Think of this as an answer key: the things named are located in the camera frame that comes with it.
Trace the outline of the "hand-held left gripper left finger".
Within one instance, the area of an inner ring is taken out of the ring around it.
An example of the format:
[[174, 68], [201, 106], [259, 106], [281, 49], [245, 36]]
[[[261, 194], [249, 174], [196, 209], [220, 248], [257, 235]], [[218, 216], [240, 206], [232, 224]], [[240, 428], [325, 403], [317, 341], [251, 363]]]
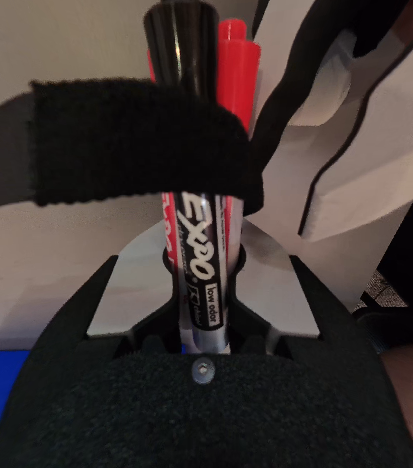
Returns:
[[159, 221], [119, 253], [89, 328], [89, 337], [132, 336], [133, 328], [172, 297], [163, 263], [164, 222]]

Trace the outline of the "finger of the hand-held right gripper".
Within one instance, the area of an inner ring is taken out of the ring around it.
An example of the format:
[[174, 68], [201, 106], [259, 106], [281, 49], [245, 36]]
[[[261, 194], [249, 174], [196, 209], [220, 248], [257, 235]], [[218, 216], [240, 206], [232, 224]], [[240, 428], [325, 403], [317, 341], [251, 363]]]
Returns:
[[368, 94], [356, 134], [318, 177], [299, 234], [315, 242], [413, 200], [413, 48]]
[[329, 121], [350, 90], [353, 1], [269, 1], [256, 30], [261, 47], [250, 130], [253, 167], [262, 172], [287, 125]]

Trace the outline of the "black marker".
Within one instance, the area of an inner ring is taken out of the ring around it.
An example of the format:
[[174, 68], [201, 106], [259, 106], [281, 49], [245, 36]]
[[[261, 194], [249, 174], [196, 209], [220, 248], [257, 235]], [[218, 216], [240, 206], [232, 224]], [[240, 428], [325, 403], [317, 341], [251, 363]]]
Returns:
[[[216, 103], [219, 15], [204, 1], [160, 1], [144, 27], [157, 84]], [[223, 197], [173, 193], [179, 285], [186, 293], [192, 337], [203, 353], [221, 353], [227, 337], [227, 254]]]

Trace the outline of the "grey-blue cushion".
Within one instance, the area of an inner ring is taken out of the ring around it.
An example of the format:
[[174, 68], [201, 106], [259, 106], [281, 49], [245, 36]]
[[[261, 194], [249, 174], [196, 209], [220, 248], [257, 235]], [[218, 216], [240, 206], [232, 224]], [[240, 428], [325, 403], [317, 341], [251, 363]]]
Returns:
[[409, 307], [361, 307], [352, 316], [378, 354], [413, 344], [413, 310]]

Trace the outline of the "red marker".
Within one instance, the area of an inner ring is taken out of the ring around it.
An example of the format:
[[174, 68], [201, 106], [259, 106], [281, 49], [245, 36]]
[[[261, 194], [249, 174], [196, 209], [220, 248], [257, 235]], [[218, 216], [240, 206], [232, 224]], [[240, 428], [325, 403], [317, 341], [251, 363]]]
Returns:
[[[261, 47], [247, 40], [247, 25], [240, 19], [220, 22], [218, 33], [217, 102], [235, 115], [249, 132]], [[239, 257], [244, 203], [225, 197], [227, 264], [236, 265]]]

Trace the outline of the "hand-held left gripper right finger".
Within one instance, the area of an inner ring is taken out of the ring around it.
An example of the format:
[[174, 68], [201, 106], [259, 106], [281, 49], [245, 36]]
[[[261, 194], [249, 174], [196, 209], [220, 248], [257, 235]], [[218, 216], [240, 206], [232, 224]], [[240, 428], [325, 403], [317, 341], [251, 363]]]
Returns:
[[241, 250], [228, 267], [228, 321], [238, 335], [317, 337], [319, 329], [290, 256], [270, 235], [243, 220]]

